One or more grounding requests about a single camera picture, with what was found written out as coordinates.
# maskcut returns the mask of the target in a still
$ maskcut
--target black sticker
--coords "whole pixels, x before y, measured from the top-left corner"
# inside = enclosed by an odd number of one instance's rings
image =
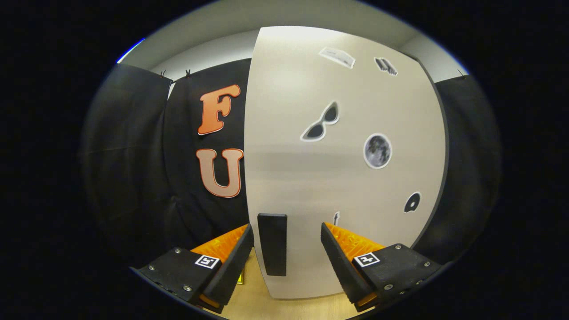
[[[392,76],[396,76],[398,74],[397,70],[395,70],[395,67],[393,67],[393,65],[391,64],[391,62],[389,62],[387,59],[385,58],[374,58],[377,64],[377,67],[383,71],[383,72],[387,72]]]
[[[415,192],[407,200],[407,203],[405,204],[405,209],[403,209],[403,212],[415,211],[417,209],[417,207],[419,207],[420,201],[421,201],[421,193]]]
[[[316,142],[322,140],[326,135],[326,125],[333,125],[338,122],[339,115],[338,103],[335,101],[331,102],[324,109],[320,119],[312,123],[302,133],[302,135],[300,135],[300,140],[304,142]]]

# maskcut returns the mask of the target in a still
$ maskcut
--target moon sticker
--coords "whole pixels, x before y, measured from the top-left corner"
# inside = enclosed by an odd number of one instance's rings
[[[364,143],[364,160],[372,169],[381,169],[391,160],[391,142],[381,134],[374,133]]]
[[[421,193],[415,192],[407,200],[407,203],[405,204],[405,209],[403,209],[403,212],[407,213],[410,211],[415,211],[417,209],[417,207],[419,206],[420,201],[421,201]]]

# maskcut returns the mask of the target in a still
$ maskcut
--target black fabric backdrop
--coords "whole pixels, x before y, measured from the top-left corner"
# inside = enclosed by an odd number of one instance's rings
[[[76,155],[87,108],[116,60],[203,4],[5,4],[7,31],[18,39],[5,48],[4,129],[14,148],[2,167],[6,318],[195,317],[109,254],[88,214]],[[567,62],[559,36],[569,31],[567,6],[377,4],[459,58],[488,94],[504,147],[504,183],[480,237],[436,282],[377,318],[563,318]]]
[[[178,79],[172,89],[164,119],[164,159],[168,181],[172,186],[180,216],[197,245],[207,242],[249,223],[245,191],[245,163],[240,160],[241,191],[233,198],[220,198],[203,185],[199,149],[213,149],[215,178],[219,185],[229,183],[227,161],[221,156],[225,149],[244,149],[245,97],[251,59],[217,65]],[[206,93],[237,84],[241,90],[231,99],[226,117],[218,114],[224,126],[220,131],[200,136],[203,102]]]

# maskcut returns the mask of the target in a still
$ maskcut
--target white board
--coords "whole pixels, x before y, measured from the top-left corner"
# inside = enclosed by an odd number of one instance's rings
[[[330,49],[345,61],[332,61]],[[374,58],[396,72],[382,71]],[[303,141],[332,101],[337,122],[322,139]],[[392,147],[380,169],[364,160],[364,143],[374,133]],[[332,223],[336,212],[340,227],[379,244],[413,245],[439,195],[446,137],[436,93],[417,61],[342,32],[266,27],[251,61],[244,152],[249,217],[267,288],[273,298],[308,298],[342,292],[320,242],[321,223]],[[420,202],[405,213],[415,192]],[[266,274],[259,213],[288,216],[286,277]]]

